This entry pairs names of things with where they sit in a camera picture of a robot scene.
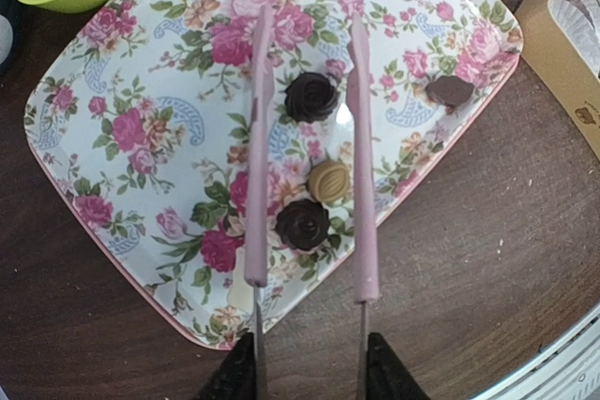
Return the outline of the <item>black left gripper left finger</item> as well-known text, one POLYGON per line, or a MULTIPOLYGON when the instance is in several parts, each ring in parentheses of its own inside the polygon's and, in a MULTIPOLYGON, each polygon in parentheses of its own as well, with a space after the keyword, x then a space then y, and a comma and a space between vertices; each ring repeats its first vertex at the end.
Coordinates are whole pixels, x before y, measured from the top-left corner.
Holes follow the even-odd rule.
POLYGON ((256 400, 254 335, 245 333, 199 391, 200 400, 256 400))

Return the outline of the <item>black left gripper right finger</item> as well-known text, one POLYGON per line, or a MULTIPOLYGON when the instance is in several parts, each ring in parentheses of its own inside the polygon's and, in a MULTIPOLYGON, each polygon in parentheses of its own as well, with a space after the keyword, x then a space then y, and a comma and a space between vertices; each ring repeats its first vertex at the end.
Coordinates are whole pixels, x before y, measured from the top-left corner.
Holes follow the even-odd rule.
POLYGON ((376 332, 370 333, 367 341, 366 399, 430 399, 383 335, 376 332))

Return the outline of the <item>pink metal tongs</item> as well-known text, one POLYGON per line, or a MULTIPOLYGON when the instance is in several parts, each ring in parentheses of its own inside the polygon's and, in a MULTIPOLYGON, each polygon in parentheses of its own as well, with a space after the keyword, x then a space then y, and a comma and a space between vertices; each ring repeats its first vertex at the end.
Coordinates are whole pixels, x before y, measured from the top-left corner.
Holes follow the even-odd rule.
MULTIPOLYGON (((274 35, 274 10, 262 7, 253 37, 252 114, 248 151, 245 232, 246 282, 253 287, 253 338, 256 397, 267 397, 263 340, 262 288, 267 286, 267 107, 274 96, 274 74, 267 54, 274 35)), ((358 13, 352 15, 349 52, 353 63, 346 103, 353 118, 354 299, 360 305, 360 345, 356 397, 368 397, 368 304, 380 296, 379 250, 374 202, 368 30, 358 13)))

